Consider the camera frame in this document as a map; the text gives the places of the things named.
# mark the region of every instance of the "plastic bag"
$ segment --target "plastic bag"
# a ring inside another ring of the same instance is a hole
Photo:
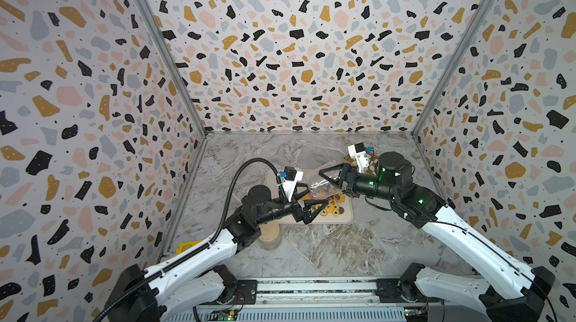
[[[334,184],[331,184],[318,175],[321,169],[333,167],[337,164],[339,163],[336,161],[331,161],[314,170],[304,173],[304,180],[306,181],[308,189],[310,190],[310,199],[327,199],[330,196],[342,192],[341,188],[337,188]],[[339,173],[339,170],[333,170],[327,172],[326,175],[328,177],[336,178]]]

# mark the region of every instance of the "patterned wall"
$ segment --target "patterned wall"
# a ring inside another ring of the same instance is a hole
[[[497,0],[418,136],[457,211],[554,272],[562,321],[576,317],[575,7]]]
[[[208,130],[406,131],[481,0],[148,0]]]
[[[154,264],[196,140],[132,0],[0,0],[0,320],[91,321]]]

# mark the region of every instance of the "beige tray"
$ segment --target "beige tray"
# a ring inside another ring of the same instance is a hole
[[[306,175],[306,172],[312,170],[303,169],[302,171]],[[266,173],[266,178],[264,179],[264,185],[270,189],[272,198],[278,197],[276,176],[274,175],[274,172],[272,172],[271,170]],[[316,218],[314,218],[314,221],[312,222],[313,224],[349,224],[350,222],[352,222],[354,214],[352,212],[352,204],[350,203],[350,197],[345,196],[344,194],[340,195],[344,197],[344,202],[338,202],[338,205],[340,205],[340,207],[344,209],[344,212],[342,212],[338,217],[334,216],[331,213],[328,213],[326,216],[318,215]],[[296,222],[294,220],[294,217],[292,217],[291,215],[282,217],[278,219],[277,222],[279,224],[304,224],[304,222]]]

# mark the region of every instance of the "marble surface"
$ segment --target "marble surface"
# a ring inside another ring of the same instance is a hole
[[[253,157],[314,169],[339,163],[348,145],[364,142],[376,154],[401,153],[416,168],[414,182],[436,190],[409,135],[209,135],[200,170],[192,186],[170,251],[181,242],[206,238],[218,225],[225,196],[238,167]],[[252,164],[240,176],[229,214],[240,198],[264,183],[267,168]],[[374,200],[380,205],[387,201]],[[224,263],[236,276],[364,276],[400,275],[412,262],[455,274],[471,274],[470,266],[449,248],[393,212],[379,211],[353,199],[354,220],[346,225],[282,225],[282,242],[273,252],[258,242]]]

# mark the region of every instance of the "metal bracket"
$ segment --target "metal bracket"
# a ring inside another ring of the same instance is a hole
[[[256,304],[256,293],[258,293],[258,281],[255,279],[239,279],[236,290],[241,293],[238,295],[236,304],[253,305]]]

